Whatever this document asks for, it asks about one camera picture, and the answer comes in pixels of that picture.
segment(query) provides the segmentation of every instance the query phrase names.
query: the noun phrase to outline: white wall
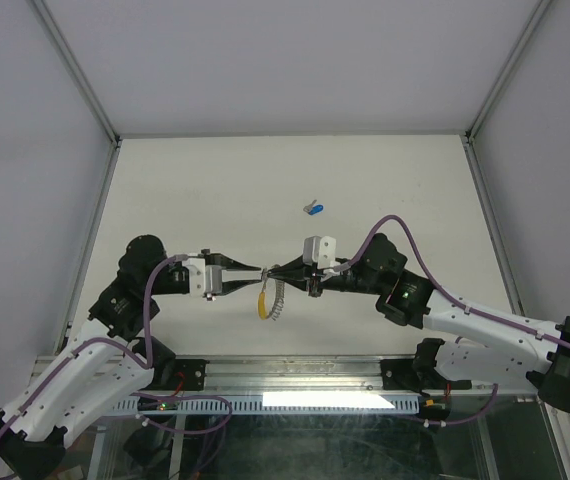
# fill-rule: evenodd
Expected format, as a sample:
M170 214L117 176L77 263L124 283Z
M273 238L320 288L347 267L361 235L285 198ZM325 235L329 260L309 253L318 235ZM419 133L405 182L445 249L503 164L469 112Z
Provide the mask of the white wall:
M527 312L570 315L570 1L556 2L477 153Z
M0 406L51 352L108 146L27 3L0 2Z
M47 0L122 135L467 128L537 0Z
M315 198L325 209L309 216L302 209ZM157 235L170 254L210 248L269 267L300 256L312 235L335 237L338 256L351 257L388 213L408 222L441 282L509 309L455 135L125 140L72 330L138 235ZM407 268L420 272L400 227L382 231L407 255ZM315 299L294 288L286 288L281 317L261 321L259 292L253 285L211 303L159 297L152 331L176 353L195 355L413 354L435 335L389 322L374 296Z

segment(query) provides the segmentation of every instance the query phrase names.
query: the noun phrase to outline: white table surface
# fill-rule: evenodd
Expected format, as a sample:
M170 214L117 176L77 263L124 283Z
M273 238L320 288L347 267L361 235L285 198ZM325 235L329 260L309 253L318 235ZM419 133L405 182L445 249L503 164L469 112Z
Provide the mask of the white table surface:
M303 213L318 199L325 207ZM309 136L125 140L83 284L72 334L114 279L127 243L161 238L169 254L210 248L271 266L302 252L311 235L351 257L383 215L403 217L425 261L448 288L488 306L509 303L457 136ZM381 230L409 257L395 224ZM216 302L160 296L153 334L177 354L414 353L425 337L376 312L375 296L287 288L278 321L256 313L259 285Z

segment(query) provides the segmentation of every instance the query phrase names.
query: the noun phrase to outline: glass panel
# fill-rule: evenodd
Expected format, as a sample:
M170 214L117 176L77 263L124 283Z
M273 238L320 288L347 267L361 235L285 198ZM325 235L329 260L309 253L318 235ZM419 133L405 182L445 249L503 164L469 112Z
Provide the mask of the glass panel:
M455 396L451 419L486 396ZM200 430L221 416L154 415ZM209 435L173 435L133 418L104 417L69 449L51 480L494 480L564 478L544 409L500 397L480 421L431 427L400 415L234 415Z

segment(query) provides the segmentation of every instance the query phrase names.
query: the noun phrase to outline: cable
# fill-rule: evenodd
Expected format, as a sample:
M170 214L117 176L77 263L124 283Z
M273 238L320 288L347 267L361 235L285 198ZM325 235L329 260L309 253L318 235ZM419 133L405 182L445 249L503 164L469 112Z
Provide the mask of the cable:
M463 425L465 423L473 422L474 420L482 417L487 412L489 412L489 410L496 403L497 399L498 399L498 385L494 384L494 386L492 387L492 396L489 397L489 400L487 401L485 406L483 408L481 408L478 412L476 412L474 415L471 415L469 417L461 418L460 420L452 420L450 422L439 421L439 420L426 420L424 418L418 418L418 417L413 417L413 416L412 417L402 417L402 418L406 418L407 420L411 420L413 422L421 422L423 424L427 423L427 425L433 425L433 426L437 426L437 427Z
M167 265L183 261L187 259L187 255L174 255L169 257L162 262L160 262L152 273L150 274L149 278L147 279L147 284L145 285L145 295L143 297L143 330L144 330L144 337L145 337L145 354L146 354L146 361L142 361L138 356L133 353L131 350L127 348L127 346L121 345L120 343L116 342L115 340L111 340L109 338L90 338L83 342L80 346L73 349L71 351L71 355L64 358L61 363L59 363L50 373L45 377L45 379L40 383L38 387L32 392L32 394L27 398L25 403L23 403L20 407L18 407L17 413L23 415L27 409L34 403L34 400L43 392L43 390L54 380L54 378L67 366L67 364L72 361L80 352L85 350L87 347L91 345L95 345L97 343L104 343L110 345L120 351L122 351L125 355L129 356L139 367L149 370L153 366L153 351L152 351L152 331L151 331L151 298L152 298L152 287L154 286L154 281L156 277L160 273L160 271ZM223 403L226 403L229 408L229 416L231 417L232 409L231 404L222 399ZM11 428L11 426L18 420L19 415L13 415L10 419L0 428L0 439L7 433L7 431ZM160 425L156 422L150 421L152 425ZM16 478L16 474L8 475L5 477L0 477L0 480L11 480Z
M193 470L194 470L194 473L192 473L192 475L190 476L190 480L197 480L197 479L199 478L199 476L200 476L201 471L202 471L205 467L207 467L210 463L212 463L212 462L214 461L214 459L215 459L215 458L218 456L218 454L220 453L221 449L223 448L223 444L225 443L225 436L226 436L226 433L227 433L227 429L226 429L226 428L223 428L223 429L221 430L221 432L222 432L222 433L221 433L221 439L219 440L218 446L216 447L216 450L214 451L214 453L212 453L212 454L210 455L210 457L209 457L205 462L200 463L200 462L202 461L203 457L205 456L206 450L208 450L208 449L212 446L212 444L216 441L216 436L212 437L211 440L209 440L209 442L208 442L208 439L205 439L205 442L208 442L208 443L206 443L206 444L203 446L203 449L201 450L201 453L200 453L200 455L199 455L199 457L198 457L198 460L196 460L196 466L195 466L194 469L193 469ZM170 476L167 478L167 480L172 480L173 478L178 477L180 474L181 474L181 471L178 470L177 472L175 472L175 473L173 473L172 475L170 475Z
M145 337L145 356L147 357L147 368L152 368L154 363L153 355L152 355L152 320L151 320L151 304L152 304L152 288L154 287L154 281L156 277L160 273L160 271L165 268L167 265L171 265L177 262L182 262L183 260L187 260L187 255L174 255L169 258L166 258L162 262L160 262L152 273L150 273L149 278L147 279L147 284L145 285L145 294L143 295L143 336Z
M397 222L401 226L401 228L405 232L405 235L407 236L407 239L409 240L410 246L412 247L412 251L414 252L414 256L416 257L416 260L418 261L418 264L420 265L421 269L423 270L423 272L425 272L425 275L427 276L427 278L432 282L432 284L434 285L434 288L436 288L436 290L438 290L441 293L441 295L443 295L452 304L454 304L455 306L457 306L460 309L465 310L466 312L470 312L470 313L473 313L475 315L479 315L479 316L486 318L488 320L492 320L494 322L500 323L501 325L506 325L508 327L515 328L516 330L520 330L521 332L528 333L528 334L533 335L535 337L539 336L538 332L536 331L535 328L526 327L525 325L521 325L519 323L513 322L511 320L500 317L498 315L494 315L494 314L491 314L488 312L484 312L484 311L479 310L475 307L469 307L465 303L463 303L460 300L458 300L457 298L453 297L447 290L445 290L445 288L440 283L438 283L436 278L434 278L434 275L432 275L432 273L429 271L429 269L427 268L427 265L423 261L423 257L421 256L420 252L418 251L418 246L416 244L416 240L414 239L414 236L409 231L409 227L407 226L405 221L402 218L400 218L398 215L386 215L383 218L381 218L372 227L369 234L365 238L365 241L361 245L360 249L356 252L356 255L354 255L354 257L351 260L348 260L347 262L342 263L342 264L338 265L337 267L334 267L333 270L337 273L343 272L345 270L348 270L356 262L358 262L360 260L360 258L363 256L363 253L365 253L367 246L372 241L372 238L374 238L374 235L376 234L376 232L378 232L378 230L381 228L381 226L383 226L383 224L387 223L390 220L394 220L395 222ZM552 343L555 343L558 346L565 347L565 348L570 350L570 343L566 342L565 340L553 337L552 335L549 335L547 333L544 333L541 336L541 338L544 338L545 340L548 340Z
M172 393L173 396L176 396L178 395L178 392L180 392L181 389L183 388L183 384L185 383L185 374L183 372L178 372L174 376L181 377L181 382L178 384L178 387L176 387L176 390L174 390L174 393Z
M214 432L213 434L206 435L203 439L203 445L201 447L201 453L198 454L198 458L196 459L196 463L194 464L194 468L192 469L192 477L196 476L200 473L201 465L203 460L205 459L205 455L209 452L209 449L212 447L214 442L216 441L216 436L218 435L218 431Z
M189 397L175 397L175 396L165 396L165 395L152 395L150 393L144 393L144 392L135 392L132 393L132 396L148 398L150 400L157 400L159 402L164 402L164 403L176 403L176 402L182 402L184 400L215 400L217 402L225 404L225 406L227 407L227 415L223 418L223 420L221 420L220 423L218 423L217 425L210 428L206 428L205 430L177 430L176 428L171 428L166 425L156 423L153 420L150 420L149 418L141 416L141 418L145 418L146 421L149 421L150 425L154 425L155 427L158 427L161 430L174 433L177 435L205 435L207 433L215 432L219 428L223 428L227 424L227 422L230 421L233 413L231 402L224 397L219 397L218 395L190 395Z

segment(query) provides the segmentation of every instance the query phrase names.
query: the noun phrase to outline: enclosure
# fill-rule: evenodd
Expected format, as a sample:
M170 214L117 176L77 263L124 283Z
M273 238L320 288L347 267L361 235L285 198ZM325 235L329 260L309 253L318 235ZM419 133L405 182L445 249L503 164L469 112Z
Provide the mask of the enclosure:
M312 200L324 208L310 216ZM570 0L0 2L0 406L74 336L139 235L268 268L312 235L350 257L391 213L448 288L533 318L570 315ZM382 231L420 271L403 231ZM337 292L286 288L281 317L261 321L260 290L207 304L164 297L153 333L211 362L207 391L247 402L294 384L383 392L381 360L455 338L396 326L368 297ZM489 394L454 392L453 411ZM185 408L173 421L197 423ZM291 428L293 451L327 458L333 478L347 447L332 432L351 432L350 455L370 462L361 474L393 460L416 478L570 478L570 415L518 389L427 440L393 417L392 433L377 433L383 453L359 450L375 411L328 427L331 415L261 408L233 416L220 472L267 468L232 461L243 442L264 444L234 432L272 428L281 448ZM114 468L133 426L108 423L68 458L79 478L134 472ZM185 438L154 440L171 452L164 478L204 448ZM403 463L407 452L386 450L395 438L438 466Z

